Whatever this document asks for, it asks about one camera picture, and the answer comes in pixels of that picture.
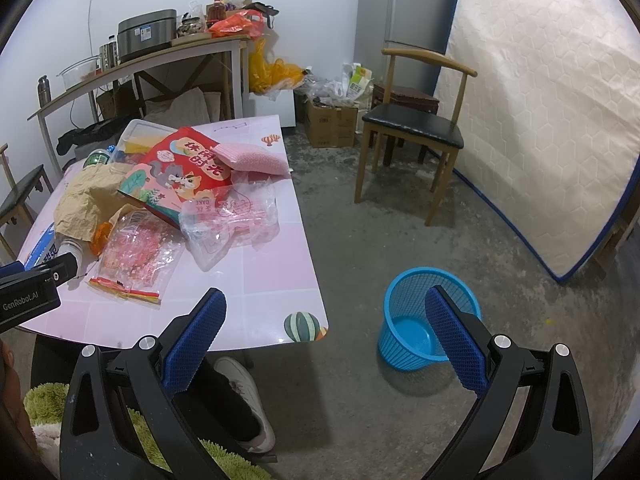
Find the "rice cooker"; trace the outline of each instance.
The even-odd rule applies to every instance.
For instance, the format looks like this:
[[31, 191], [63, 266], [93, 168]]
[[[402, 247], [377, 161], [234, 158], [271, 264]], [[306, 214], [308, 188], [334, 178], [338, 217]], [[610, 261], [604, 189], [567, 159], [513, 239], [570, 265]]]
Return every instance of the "rice cooker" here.
[[175, 33], [175, 9], [140, 14], [118, 24], [120, 62], [171, 46]]

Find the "white sneaker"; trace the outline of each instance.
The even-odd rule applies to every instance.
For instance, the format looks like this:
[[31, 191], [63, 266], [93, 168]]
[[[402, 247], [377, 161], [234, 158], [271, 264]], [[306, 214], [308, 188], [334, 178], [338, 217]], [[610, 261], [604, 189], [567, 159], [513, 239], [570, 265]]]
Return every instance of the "white sneaker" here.
[[276, 444], [276, 435], [273, 433], [273, 428], [264, 414], [254, 378], [251, 377], [246, 368], [231, 357], [221, 357], [215, 362], [213, 369], [229, 380], [233, 390], [251, 407], [255, 418], [260, 423], [258, 436], [249, 442], [238, 442], [238, 444], [250, 453], [267, 453], [273, 449]]

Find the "black chair seat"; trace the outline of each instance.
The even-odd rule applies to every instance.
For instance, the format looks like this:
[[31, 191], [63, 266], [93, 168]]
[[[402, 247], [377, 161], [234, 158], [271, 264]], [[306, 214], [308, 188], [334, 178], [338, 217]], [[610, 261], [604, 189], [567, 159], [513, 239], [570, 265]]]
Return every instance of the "black chair seat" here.
[[394, 104], [383, 104], [373, 108], [362, 118], [366, 123], [400, 130], [408, 134], [437, 140], [447, 146], [461, 150], [465, 141], [456, 124], [444, 117]]
[[35, 183], [40, 177], [40, 172], [44, 166], [38, 166], [35, 170], [30, 171], [24, 177], [20, 179], [14, 188], [9, 192], [9, 195], [4, 199], [0, 206], [0, 218], [9, 213], [11, 209], [16, 207], [20, 202], [24, 202], [27, 198], [27, 194], [33, 189]]

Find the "green striped balloon print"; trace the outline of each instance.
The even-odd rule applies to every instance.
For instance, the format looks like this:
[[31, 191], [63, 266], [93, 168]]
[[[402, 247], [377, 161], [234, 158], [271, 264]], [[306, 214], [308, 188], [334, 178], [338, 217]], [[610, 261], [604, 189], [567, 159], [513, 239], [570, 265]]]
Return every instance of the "green striped balloon print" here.
[[309, 312], [294, 312], [284, 320], [284, 330], [296, 343], [313, 341], [320, 332], [320, 323]]

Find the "green plush rug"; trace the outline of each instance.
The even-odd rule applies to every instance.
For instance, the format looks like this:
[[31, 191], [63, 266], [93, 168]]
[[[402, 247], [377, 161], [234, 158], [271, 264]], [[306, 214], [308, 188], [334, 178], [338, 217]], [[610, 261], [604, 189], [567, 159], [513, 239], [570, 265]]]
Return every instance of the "green plush rug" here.
[[[68, 384], [48, 383], [27, 392], [24, 406], [32, 426], [62, 423], [68, 388]], [[149, 462], [171, 471], [142, 415], [129, 409], [129, 416]], [[200, 443], [231, 480], [271, 480], [271, 476], [264, 469], [252, 465], [235, 453], [226, 452], [218, 444], [208, 440], [201, 440]]]

